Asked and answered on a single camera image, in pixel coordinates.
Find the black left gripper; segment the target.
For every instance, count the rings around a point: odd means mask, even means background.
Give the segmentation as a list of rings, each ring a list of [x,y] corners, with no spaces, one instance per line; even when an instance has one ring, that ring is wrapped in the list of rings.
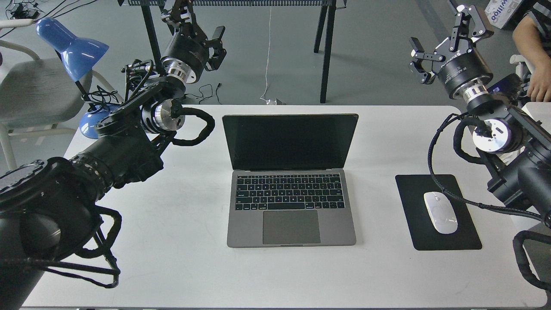
[[[169,77],[185,84],[198,82],[203,71],[218,70],[227,52],[222,37],[225,26],[218,26],[208,38],[195,21],[193,0],[166,0],[161,20],[178,27],[168,45],[161,64]]]

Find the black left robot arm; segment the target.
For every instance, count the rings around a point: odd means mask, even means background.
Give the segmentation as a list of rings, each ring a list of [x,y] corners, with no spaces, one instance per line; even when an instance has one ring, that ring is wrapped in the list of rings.
[[[185,86],[220,67],[224,26],[208,38],[192,0],[168,0],[161,12],[175,30],[160,64],[145,71],[130,96],[96,124],[98,139],[71,159],[37,160],[1,177],[1,308],[18,310],[44,273],[104,288],[119,283],[111,248],[122,226],[97,202],[112,188],[145,181],[163,169],[169,144],[195,146],[215,120],[183,106]]]

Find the person's hand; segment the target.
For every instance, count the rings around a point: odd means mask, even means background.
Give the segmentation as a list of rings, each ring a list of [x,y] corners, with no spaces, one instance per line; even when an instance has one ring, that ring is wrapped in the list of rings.
[[[550,68],[536,68],[532,72],[527,95],[531,102],[550,102],[551,71]]]

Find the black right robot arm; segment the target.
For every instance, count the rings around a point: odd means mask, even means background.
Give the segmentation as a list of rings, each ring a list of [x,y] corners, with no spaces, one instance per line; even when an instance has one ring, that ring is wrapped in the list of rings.
[[[451,33],[432,53],[427,53],[419,39],[411,37],[412,59],[409,63],[421,84],[438,79],[450,99],[462,98],[466,112],[450,114],[437,129],[428,149],[431,178],[452,199],[491,210],[541,221],[550,226],[550,134],[527,112],[513,104],[521,80],[507,76],[510,88],[490,92],[487,84],[492,73],[476,50],[478,40],[493,35],[485,13],[476,6],[457,8]],[[453,149],[465,161],[486,166],[491,174],[488,191],[503,203],[502,207],[464,199],[449,191],[433,172],[433,148],[441,132],[459,120],[453,135]]]

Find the person's forearm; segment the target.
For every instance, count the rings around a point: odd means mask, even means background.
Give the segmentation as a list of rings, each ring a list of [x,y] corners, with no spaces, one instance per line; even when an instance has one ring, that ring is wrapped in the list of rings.
[[[539,30],[531,17],[523,17],[513,31],[512,39],[519,53],[533,65],[534,76],[550,76],[550,57],[543,49]]]

